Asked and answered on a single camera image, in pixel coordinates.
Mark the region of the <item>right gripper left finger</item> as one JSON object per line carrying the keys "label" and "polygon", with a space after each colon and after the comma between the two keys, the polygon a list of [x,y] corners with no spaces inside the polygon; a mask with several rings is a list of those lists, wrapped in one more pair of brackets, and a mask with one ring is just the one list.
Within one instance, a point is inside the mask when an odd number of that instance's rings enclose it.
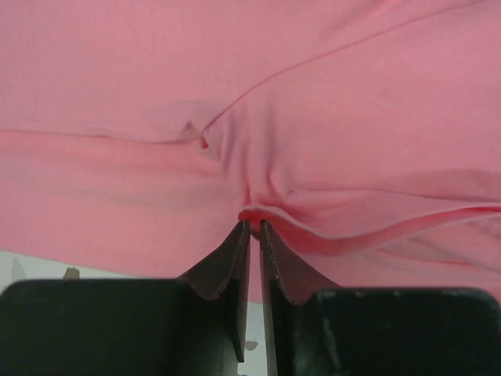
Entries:
{"label": "right gripper left finger", "polygon": [[178,277],[203,300],[222,302],[223,322],[239,363],[246,342],[250,238],[250,223],[238,222],[215,250]]}

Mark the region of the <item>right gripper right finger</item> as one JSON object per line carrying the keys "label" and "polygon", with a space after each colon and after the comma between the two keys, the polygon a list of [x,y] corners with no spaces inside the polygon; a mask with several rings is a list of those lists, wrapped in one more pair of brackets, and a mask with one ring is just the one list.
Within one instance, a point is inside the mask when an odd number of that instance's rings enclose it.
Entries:
{"label": "right gripper right finger", "polygon": [[336,356],[317,294],[337,285],[292,251],[272,225],[259,230],[269,375],[335,375]]}

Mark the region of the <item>pink t-shirt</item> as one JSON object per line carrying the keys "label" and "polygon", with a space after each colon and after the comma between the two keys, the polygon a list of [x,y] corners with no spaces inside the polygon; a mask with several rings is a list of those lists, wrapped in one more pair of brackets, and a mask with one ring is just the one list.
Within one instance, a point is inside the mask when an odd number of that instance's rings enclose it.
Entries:
{"label": "pink t-shirt", "polygon": [[499,296],[499,2],[2,2],[2,250],[175,276],[238,220]]}

